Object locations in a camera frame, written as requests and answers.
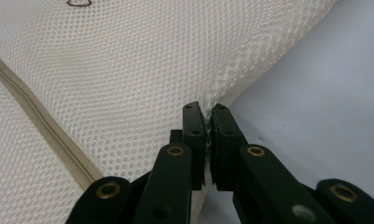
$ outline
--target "metal rivet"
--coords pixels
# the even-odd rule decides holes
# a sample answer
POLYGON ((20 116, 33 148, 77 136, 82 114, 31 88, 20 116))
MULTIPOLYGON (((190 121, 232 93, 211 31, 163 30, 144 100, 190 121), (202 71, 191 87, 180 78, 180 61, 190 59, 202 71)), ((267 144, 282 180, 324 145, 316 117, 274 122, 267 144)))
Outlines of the metal rivet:
POLYGON ((97 197, 101 199, 109 199, 117 196, 119 193, 120 185, 115 181, 105 183, 96 190, 97 197))
POLYGON ((337 198, 347 203, 353 203, 358 199, 358 195, 353 190, 341 184, 332 185, 329 190, 337 198))
POLYGON ((260 147, 249 147, 247 148, 247 152, 250 153, 250 155, 257 157, 265 155, 265 150, 260 147))
POLYGON ((184 149, 181 147, 169 147, 169 149, 167 149, 167 154, 171 156, 181 156, 184 154, 184 149))
POLYGON ((313 223, 317 220, 314 212, 310 208, 302 204, 295 204, 294 206, 292 206, 292 213, 294 213, 297 218, 305 222, 313 223))

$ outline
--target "white mesh fabric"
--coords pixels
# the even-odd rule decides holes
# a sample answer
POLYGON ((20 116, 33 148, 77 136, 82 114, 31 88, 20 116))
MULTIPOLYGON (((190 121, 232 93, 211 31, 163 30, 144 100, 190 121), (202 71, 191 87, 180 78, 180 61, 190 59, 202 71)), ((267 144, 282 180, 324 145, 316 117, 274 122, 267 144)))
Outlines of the white mesh fabric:
POLYGON ((81 194, 0 83, 0 223, 64 222, 81 194))
POLYGON ((182 105, 229 105, 334 1, 0 1, 0 58, 104 175, 133 180, 182 105))

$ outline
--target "gray surface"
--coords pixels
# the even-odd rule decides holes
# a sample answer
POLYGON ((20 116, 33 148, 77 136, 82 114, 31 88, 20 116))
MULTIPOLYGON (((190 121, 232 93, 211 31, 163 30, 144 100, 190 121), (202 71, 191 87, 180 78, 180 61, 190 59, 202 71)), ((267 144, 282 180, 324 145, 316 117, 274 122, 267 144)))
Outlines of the gray surface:
MULTIPOLYGON (((300 182, 339 178, 374 197, 374 1, 339 1, 231 110, 300 182)), ((204 223, 239 223, 230 193, 209 189, 204 223)))

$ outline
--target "white background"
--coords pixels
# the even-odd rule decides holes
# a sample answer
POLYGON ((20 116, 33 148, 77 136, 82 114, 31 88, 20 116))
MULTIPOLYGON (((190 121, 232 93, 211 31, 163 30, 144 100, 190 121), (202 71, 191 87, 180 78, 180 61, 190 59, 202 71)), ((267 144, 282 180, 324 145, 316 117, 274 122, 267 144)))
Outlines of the white background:
MULTIPOLYGON (((338 178, 374 197, 374 1, 338 1, 230 109, 301 183, 338 178)), ((211 187, 198 223, 240 223, 231 193, 211 187)))

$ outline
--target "zipper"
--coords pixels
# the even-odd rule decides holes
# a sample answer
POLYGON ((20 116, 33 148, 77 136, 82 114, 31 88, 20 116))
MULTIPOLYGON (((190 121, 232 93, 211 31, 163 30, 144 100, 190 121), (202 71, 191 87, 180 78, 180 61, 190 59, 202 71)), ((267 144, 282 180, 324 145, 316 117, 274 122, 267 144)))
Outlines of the zipper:
POLYGON ((30 88, 0 59, 0 81, 63 162, 79 186, 86 190, 103 177, 83 151, 64 132, 30 88))

